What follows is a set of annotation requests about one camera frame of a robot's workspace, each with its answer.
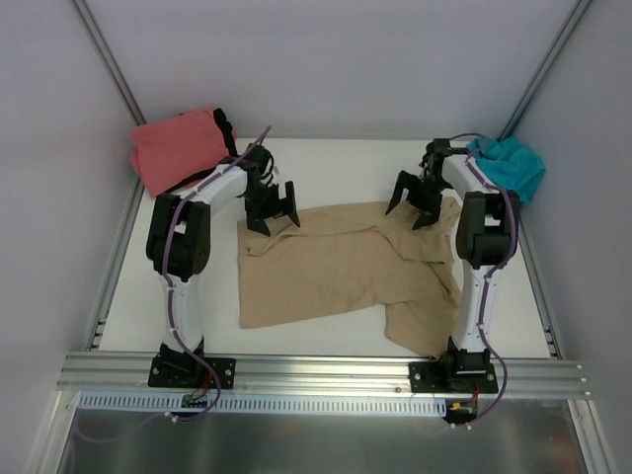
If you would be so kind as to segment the teal t shirt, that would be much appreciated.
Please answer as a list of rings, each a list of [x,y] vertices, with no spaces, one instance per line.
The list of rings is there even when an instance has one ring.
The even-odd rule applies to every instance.
[[[522,204],[530,204],[546,169],[541,158],[514,137],[502,141],[477,137],[467,145],[474,151],[478,168],[494,185],[516,192]]]

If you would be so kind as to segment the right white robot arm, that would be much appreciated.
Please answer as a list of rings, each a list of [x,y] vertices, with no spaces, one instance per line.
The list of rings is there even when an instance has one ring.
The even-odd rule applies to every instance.
[[[493,184],[476,164],[473,151],[449,138],[426,147],[421,173],[399,173],[387,208],[401,200],[419,212],[413,227],[437,223],[442,193],[454,190],[462,201],[455,237],[463,264],[462,303],[445,352],[436,361],[409,365],[415,393],[496,394],[501,387],[494,369],[499,355],[489,342],[495,293],[502,270],[517,249],[520,200],[517,193]]]

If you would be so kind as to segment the beige t shirt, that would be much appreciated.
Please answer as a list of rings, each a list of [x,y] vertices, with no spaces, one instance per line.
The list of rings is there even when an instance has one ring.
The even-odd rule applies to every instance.
[[[439,220],[415,229],[414,207],[381,201],[303,209],[299,226],[270,222],[270,235],[237,224],[239,325],[257,329],[381,305],[385,335],[438,358],[456,326],[461,291],[450,236],[461,206],[446,197]]]

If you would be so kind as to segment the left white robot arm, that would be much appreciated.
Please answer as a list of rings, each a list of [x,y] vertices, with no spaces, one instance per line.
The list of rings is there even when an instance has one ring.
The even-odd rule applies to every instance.
[[[198,301],[198,277],[211,254],[211,219],[224,205],[241,198],[251,231],[269,236],[267,221],[280,217],[299,226],[293,182],[284,188],[281,196],[272,153],[252,143],[244,154],[221,160],[192,189],[155,198],[145,253],[162,281],[167,330],[152,360],[149,386],[197,388],[213,379],[204,358]]]

